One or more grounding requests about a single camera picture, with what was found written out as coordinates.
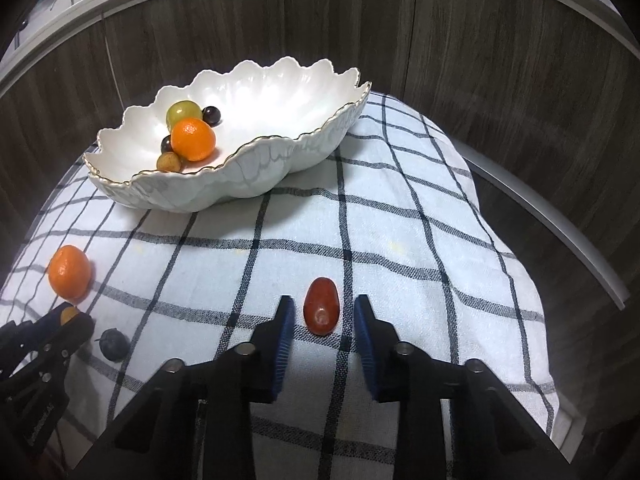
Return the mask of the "red oblong grape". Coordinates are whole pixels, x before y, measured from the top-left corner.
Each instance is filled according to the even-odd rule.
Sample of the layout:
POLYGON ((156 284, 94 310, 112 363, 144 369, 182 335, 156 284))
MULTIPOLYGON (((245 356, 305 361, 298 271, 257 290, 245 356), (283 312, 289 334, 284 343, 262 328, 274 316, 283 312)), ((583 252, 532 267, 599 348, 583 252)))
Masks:
POLYGON ((340 318, 340 298, 329 278, 316 278, 309 286, 303 306, 308 330, 319 337, 329 335, 340 318))

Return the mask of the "small tan longan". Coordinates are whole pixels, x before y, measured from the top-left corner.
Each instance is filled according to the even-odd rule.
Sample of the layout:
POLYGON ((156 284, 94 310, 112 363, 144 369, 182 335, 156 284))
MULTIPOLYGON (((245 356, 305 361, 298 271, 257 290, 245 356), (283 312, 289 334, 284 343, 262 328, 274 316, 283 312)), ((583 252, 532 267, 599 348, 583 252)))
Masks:
POLYGON ((175 152, 163 152, 156 161, 156 169, 161 172, 181 172, 182 168, 182 159, 175 152))

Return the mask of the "dark plum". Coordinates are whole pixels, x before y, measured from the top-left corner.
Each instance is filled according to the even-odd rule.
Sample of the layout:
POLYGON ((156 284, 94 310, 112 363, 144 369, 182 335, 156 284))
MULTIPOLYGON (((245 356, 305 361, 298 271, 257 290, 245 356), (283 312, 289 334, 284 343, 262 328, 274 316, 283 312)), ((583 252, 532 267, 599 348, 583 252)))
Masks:
POLYGON ((216 106, 206 106, 202 109, 202 121, 215 127, 221 122, 221 112, 216 106))
POLYGON ((172 152, 171 135, 170 134, 168 134, 168 136, 165 136, 163 138, 162 143, 160 144, 160 151, 162 153, 172 152))

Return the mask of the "orange mandarin with stem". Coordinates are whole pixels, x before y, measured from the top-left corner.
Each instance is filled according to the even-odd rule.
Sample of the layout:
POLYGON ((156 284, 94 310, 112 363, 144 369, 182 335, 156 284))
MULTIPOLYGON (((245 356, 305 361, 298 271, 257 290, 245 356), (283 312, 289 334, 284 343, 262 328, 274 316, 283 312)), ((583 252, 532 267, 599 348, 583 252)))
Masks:
POLYGON ((172 127, 170 143, 172 149, 187 162, 201 162, 214 154, 216 136, 204 120, 189 117, 172 127))

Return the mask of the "yellow-green round fruit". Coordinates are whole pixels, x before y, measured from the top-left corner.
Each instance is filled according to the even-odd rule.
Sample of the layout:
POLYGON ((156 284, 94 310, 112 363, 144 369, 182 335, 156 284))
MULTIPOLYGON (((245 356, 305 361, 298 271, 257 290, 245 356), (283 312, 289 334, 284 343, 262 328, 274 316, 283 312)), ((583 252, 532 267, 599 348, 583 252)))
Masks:
POLYGON ((171 104, 165 116, 166 126, 169 132, 175 127, 175 124, 186 118, 202 118, 202 109, 193 101, 182 100, 171 104))

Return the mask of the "tan longan fruit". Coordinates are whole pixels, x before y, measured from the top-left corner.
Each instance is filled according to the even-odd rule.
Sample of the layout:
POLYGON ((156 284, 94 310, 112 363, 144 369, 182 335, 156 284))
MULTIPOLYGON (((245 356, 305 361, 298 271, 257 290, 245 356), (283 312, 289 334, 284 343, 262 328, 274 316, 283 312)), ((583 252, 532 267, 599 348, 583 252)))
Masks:
POLYGON ((79 314, 79 310, 75 306, 66 307, 60 314, 61 325, 64 326, 78 314, 79 314))

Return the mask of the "dark blue blueberry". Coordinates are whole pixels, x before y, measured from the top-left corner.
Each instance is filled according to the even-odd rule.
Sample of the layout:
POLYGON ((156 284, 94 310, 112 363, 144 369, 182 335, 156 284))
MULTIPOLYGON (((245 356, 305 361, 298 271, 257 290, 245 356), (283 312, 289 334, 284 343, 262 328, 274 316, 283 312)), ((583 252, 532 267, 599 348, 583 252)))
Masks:
POLYGON ((96 340, 107 361, 122 362, 128 356, 130 343, 126 335, 117 328, 108 328, 96 340))

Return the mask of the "white scalloped ceramic bowl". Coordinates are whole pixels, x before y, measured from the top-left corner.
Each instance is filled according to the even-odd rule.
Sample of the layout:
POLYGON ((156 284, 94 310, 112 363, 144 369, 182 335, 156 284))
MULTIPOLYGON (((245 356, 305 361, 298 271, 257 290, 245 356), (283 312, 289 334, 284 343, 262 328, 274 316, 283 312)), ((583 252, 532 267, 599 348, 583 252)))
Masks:
POLYGON ((270 191, 288 174, 323 162, 344 140, 371 90, 356 67, 337 73, 285 56, 270 66, 244 60, 228 73, 201 70, 184 87, 163 86, 147 106, 131 105, 117 128, 96 135, 84 156, 91 182, 122 206, 197 212, 270 191), (157 170, 166 113, 179 101, 221 111, 215 151, 181 172, 157 170))

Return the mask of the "white black checkered cloth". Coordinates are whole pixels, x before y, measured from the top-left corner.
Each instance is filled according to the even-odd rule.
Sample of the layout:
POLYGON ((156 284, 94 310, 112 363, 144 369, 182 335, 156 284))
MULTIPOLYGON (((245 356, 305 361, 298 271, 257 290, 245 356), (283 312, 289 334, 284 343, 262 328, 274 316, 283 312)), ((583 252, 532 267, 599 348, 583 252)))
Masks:
POLYGON ((392 96, 370 96, 326 160, 269 193, 196 214, 128 209, 70 167, 45 203, 1 289, 3 322, 60 303, 46 269, 73 246, 92 263, 79 309, 96 341, 70 360, 70 395, 51 441, 77 463, 169 359, 213 359, 296 305, 282 392, 252 407, 257 477, 388 479, 398 408, 375 403, 354 344, 352 307, 432 358, 484 361, 551 431, 559 399, 533 280, 480 212, 469 167, 444 130, 392 96))

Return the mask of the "dark wood cabinet fronts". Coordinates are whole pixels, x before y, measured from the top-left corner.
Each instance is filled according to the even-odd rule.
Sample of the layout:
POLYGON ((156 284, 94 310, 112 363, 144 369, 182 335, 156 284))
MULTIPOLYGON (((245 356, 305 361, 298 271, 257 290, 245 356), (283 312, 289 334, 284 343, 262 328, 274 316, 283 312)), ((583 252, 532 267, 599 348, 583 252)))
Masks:
POLYGON ((1 92, 1 264, 99 129, 244 58, 357 67, 533 188, 612 266, 604 288, 489 183, 480 203, 541 291, 552 374, 596 432, 639 411, 639 55, 555 0, 150 0, 1 92))

